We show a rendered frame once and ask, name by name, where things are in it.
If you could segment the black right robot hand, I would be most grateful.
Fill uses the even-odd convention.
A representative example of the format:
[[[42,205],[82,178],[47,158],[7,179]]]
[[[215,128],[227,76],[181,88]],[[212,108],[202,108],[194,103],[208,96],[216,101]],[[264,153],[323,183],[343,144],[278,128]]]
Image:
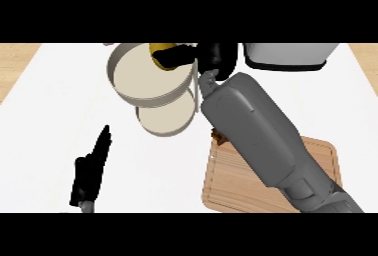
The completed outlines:
[[[151,57],[163,68],[175,68],[197,62],[197,72],[218,70],[216,81],[224,81],[236,66],[237,44],[202,42],[196,46],[178,45],[165,50],[156,50]]]

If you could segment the yellow lemon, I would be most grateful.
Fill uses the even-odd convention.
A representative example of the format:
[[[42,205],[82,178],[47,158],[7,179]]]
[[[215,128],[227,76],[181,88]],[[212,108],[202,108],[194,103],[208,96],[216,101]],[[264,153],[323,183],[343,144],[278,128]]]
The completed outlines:
[[[148,52],[150,52],[150,57],[151,57],[151,61],[154,63],[154,65],[163,70],[163,71],[171,71],[175,69],[175,67],[171,68],[165,68],[160,63],[157,62],[157,60],[154,59],[154,57],[151,56],[151,54],[159,51],[159,50],[166,50],[172,47],[175,47],[175,43],[148,43]]]

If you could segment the wooden cutting board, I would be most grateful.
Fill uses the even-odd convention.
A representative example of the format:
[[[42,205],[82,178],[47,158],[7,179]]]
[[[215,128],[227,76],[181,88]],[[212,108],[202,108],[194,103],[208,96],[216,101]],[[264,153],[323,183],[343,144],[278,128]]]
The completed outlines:
[[[202,202],[219,212],[298,212],[278,190],[264,186],[228,142],[210,142]]]

